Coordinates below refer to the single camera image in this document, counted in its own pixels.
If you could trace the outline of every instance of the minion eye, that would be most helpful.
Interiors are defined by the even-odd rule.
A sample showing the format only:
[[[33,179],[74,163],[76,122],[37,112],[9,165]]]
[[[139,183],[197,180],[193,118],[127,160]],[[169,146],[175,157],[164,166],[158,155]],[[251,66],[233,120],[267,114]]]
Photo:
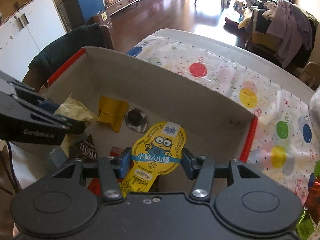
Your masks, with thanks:
[[[163,144],[164,146],[171,146],[171,141],[170,140],[164,140]]]
[[[156,143],[163,143],[163,138],[162,137],[157,137],[156,138]]]

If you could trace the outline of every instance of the green balloon print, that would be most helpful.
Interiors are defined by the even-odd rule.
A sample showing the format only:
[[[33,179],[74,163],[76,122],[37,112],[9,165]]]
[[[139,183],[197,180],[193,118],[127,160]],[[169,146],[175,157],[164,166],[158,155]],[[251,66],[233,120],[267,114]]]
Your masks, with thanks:
[[[277,123],[277,134],[281,139],[286,139],[288,137],[289,128],[285,122],[279,121]]]

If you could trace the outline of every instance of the black cable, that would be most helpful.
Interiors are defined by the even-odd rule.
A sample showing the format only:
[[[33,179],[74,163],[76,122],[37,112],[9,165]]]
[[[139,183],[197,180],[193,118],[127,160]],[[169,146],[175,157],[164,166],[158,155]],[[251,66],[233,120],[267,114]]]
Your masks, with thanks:
[[[0,185],[0,189],[2,189],[4,192],[8,193],[9,195],[13,196],[13,193],[12,193],[12,192],[10,192],[10,191],[7,190],[6,188],[2,187],[1,185]]]
[[[9,162],[10,162],[10,170],[11,170],[11,175],[12,175],[12,178],[13,178],[13,182],[14,182],[14,185],[16,186],[17,191],[19,191],[19,186],[18,186],[18,183],[17,183],[16,175],[14,174],[14,170],[13,170],[11,145],[7,141],[5,143],[7,144],[8,150],[9,150]]]
[[[9,179],[9,181],[10,181],[10,183],[11,183],[11,185],[12,185],[14,191],[15,191],[15,193],[18,193],[18,190],[16,189],[16,186],[15,186],[15,184],[14,184],[12,178],[11,178],[11,175],[10,175],[10,173],[8,171],[8,168],[5,165],[5,161],[4,161],[4,158],[3,158],[3,155],[2,155],[2,151],[0,151],[0,160],[2,162],[2,165],[4,167],[5,173],[7,173],[8,179]]]

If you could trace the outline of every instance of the red balloon print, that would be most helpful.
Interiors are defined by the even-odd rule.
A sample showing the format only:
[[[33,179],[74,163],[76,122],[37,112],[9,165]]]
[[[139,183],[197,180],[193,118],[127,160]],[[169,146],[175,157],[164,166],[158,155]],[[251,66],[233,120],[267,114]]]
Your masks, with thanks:
[[[200,62],[191,64],[189,70],[195,77],[204,77],[207,74],[207,68]]]

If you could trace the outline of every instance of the yellow minion snack package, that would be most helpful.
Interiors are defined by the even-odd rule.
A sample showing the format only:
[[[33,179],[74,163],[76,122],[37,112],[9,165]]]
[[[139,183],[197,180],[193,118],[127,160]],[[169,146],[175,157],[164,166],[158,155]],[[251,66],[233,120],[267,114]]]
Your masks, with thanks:
[[[158,175],[173,171],[181,161],[181,151],[187,140],[184,129],[173,122],[159,122],[134,144],[134,162],[120,188],[128,192],[148,192]]]

